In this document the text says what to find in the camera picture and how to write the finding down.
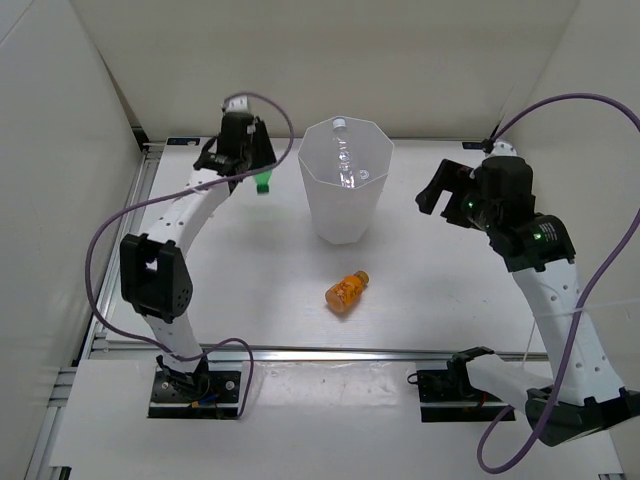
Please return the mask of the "green plastic soda bottle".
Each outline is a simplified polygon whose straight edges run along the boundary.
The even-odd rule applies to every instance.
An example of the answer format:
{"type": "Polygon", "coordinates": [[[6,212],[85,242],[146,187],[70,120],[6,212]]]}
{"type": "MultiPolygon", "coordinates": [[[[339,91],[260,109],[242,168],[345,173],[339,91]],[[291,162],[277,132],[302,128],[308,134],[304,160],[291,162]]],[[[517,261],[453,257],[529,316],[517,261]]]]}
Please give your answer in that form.
{"type": "Polygon", "coordinates": [[[266,171],[253,176],[253,180],[256,187],[256,193],[258,195],[267,195],[270,193],[270,179],[272,171],[266,171]]]}

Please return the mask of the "clear unlabeled plastic bottle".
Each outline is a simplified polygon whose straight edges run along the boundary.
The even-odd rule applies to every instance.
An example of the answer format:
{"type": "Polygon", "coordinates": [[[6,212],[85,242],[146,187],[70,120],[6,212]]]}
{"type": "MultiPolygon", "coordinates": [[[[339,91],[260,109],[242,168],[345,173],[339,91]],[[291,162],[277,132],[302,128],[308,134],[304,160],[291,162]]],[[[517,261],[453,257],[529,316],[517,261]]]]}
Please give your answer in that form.
{"type": "Polygon", "coordinates": [[[332,131],[336,146],[339,183],[344,188],[354,189],[357,186],[357,168],[346,119],[334,118],[332,131]]]}

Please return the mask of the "orange juice bottle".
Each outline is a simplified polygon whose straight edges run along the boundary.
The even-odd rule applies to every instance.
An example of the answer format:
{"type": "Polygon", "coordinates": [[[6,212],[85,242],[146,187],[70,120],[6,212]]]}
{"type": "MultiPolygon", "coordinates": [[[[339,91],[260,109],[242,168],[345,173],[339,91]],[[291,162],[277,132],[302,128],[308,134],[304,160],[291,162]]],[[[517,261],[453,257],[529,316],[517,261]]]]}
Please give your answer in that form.
{"type": "Polygon", "coordinates": [[[359,302],[369,281],[368,274],[362,270],[345,276],[325,292],[328,308],[338,315],[348,313],[359,302]]]}

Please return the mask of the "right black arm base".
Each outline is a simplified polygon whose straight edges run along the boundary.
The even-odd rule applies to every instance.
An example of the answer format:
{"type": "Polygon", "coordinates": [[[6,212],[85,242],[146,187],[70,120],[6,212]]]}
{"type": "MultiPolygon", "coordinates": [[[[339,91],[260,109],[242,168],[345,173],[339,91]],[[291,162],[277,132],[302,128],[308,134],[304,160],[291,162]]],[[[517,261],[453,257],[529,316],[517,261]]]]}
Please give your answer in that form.
{"type": "Polygon", "coordinates": [[[487,423],[505,408],[493,394],[471,386],[464,367],[478,357],[496,355],[487,347],[474,347],[455,353],[443,366],[417,366],[406,381],[418,392],[421,422],[487,423]]]}

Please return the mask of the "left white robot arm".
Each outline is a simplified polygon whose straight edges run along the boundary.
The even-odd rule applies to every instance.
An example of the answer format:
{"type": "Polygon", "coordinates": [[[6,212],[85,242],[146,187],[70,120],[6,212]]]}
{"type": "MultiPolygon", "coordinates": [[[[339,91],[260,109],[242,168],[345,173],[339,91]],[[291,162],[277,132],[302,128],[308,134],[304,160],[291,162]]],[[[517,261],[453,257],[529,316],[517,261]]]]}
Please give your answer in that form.
{"type": "Polygon", "coordinates": [[[186,255],[214,210],[238,181],[233,177],[276,162],[266,125],[248,112],[227,112],[221,131],[208,140],[186,182],[187,194],[173,200],[150,229],[120,243],[123,299],[168,348],[157,362],[166,381],[189,401],[210,390],[206,357],[193,334],[187,309],[193,283],[186,255]]]}

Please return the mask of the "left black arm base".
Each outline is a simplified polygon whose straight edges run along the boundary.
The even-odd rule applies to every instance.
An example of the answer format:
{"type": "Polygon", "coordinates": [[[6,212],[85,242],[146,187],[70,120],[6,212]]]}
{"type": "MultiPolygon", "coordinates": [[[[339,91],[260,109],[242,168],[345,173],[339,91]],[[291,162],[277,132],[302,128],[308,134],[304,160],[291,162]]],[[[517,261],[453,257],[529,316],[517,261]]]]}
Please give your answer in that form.
{"type": "Polygon", "coordinates": [[[147,417],[171,420],[237,420],[241,407],[240,367],[219,369],[210,363],[199,368],[199,380],[189,383],[156,368],[150,389],[147,417]]]}

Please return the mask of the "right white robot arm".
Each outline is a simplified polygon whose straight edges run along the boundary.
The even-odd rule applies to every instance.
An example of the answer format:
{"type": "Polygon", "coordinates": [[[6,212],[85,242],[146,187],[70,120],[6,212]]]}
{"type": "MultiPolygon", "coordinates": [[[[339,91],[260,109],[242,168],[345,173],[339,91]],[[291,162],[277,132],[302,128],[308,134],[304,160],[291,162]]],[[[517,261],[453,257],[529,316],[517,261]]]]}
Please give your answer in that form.
{"type": "Polygon", "coordinates": [[[587,313],[571,327],[583,292],[575,249],[559,218],[536,212],[532,185],[532,168],[517,156],[488,157],[476,168],[444,159],[416,203],[430,214],[449,192],[442,217],[488,236],[532,312],[552,377],[474,347],[418,379],[427,403],[496,398],[522,412],[543,444],[556,446],[637,417],[639,394],[615,372],[587,313]]]}

